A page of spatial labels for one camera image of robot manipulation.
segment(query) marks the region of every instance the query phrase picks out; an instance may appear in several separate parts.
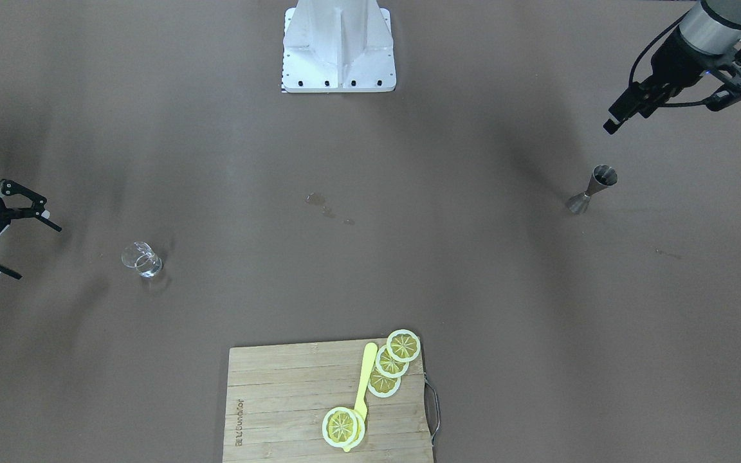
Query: lemon slice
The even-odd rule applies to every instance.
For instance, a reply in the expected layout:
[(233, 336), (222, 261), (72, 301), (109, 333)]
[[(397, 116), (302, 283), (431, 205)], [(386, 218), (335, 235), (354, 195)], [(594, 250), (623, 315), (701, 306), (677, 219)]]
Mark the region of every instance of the lemon slice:
[(371, 394), (383, 399), (394, 395), (399, 390), (400, 384), (402, 384), (402, 378), (393, 379), (382, 376), (382, 373), (374, 368), (373, 372), (370, 372), (368, 390)]
[(396, 379), (404, 375), (408, 371), (408, 366), (409, 363), (406, 361), (394, 359), (387, 346), (379, 349), (376, 354), (376, 370), (387, 378)]
[(350, 410), (350, 408), (348, 408), (348, 410), (350, 411), (350, 413), (353, 414), (353, 418), (355, 418), (356, 422), (359, 424), (359, 432), (356, 433), (356, 437), (354, 437), (354, 439), (351, 440), (351, 442), (348, 443), (348, 445), (342, 448), (342, 450), (344, 451), (350, 451), (352, 448), (355, 448), (355, 446), (359, 445), (360, 442), (362, 442), (362, 439), (365, 438), (365, 420), (362, 419), (362, 417), (359, 416), (359, 414), (356, 413), (356, 411)]
[(419, 356), (419, 337), (408, 329), (397, 329), (388, 336), (388, 350), (394, 360), (411, 361)]
[(359, 421), (350, 408), (332, 408), (322, 419), (322, 437), (329, 445), (344, 448), (359, 434)]

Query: metal jigger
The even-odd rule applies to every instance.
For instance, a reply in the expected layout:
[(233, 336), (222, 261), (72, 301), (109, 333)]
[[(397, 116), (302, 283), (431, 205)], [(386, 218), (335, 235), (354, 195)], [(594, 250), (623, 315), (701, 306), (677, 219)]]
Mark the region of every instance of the metal jigger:
[(617, 183), (617, 171), (610, 166), (594, 167), (594, 175), (590, 177), (588, 190), (568, 199), (565, 207), (574, 214), (581, 214), (588, 210), (590, 197)]

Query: brown surface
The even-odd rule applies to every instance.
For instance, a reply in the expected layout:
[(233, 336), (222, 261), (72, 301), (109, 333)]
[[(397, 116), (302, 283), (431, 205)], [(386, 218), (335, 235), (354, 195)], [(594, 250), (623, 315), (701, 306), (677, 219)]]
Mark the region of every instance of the brown surface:
[(218, 462), (230, 346), (400, 327), (437, 461), (741, 460), (741, 103), (601, 129), (688, 4), (383, 2), (370, 96), (279, 93), (289, 6), (0, 3), (0, 178), (65, 227), (0, 240), (0, 461)]
[(352, 408), (362, 352), (376, 340), (230, 349), (223, 461), (235, 463), (432, 463), (421, 355), (391, 397), (365, 394), (367, 432), (346, 454), (322, 439), (333, 407)]

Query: clear glass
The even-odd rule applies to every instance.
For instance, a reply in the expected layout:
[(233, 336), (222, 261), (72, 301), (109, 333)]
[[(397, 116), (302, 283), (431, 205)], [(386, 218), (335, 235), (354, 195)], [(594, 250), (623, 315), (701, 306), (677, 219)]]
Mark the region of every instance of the clear glass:
[(124, 248), (122, 252), (122, 264), (130, 269), (135, 269), (144, 278), (152, 278), (162, 268), (162, 259), (151, 249), (147, 243), (136, 241)]

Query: wooden cutting board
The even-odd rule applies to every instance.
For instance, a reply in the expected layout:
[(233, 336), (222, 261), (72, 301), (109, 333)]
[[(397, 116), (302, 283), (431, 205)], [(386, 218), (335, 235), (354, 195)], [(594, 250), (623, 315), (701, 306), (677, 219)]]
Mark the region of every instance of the wooden cutting board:
[(365, 344), (385, 339), (230, 349), (223, 461), (236, 463), (433, 463), (423, 358), (399, 390), (370, 392), (367, 434), (349, 453), (322, 439), (330, 408), (353, 407)]

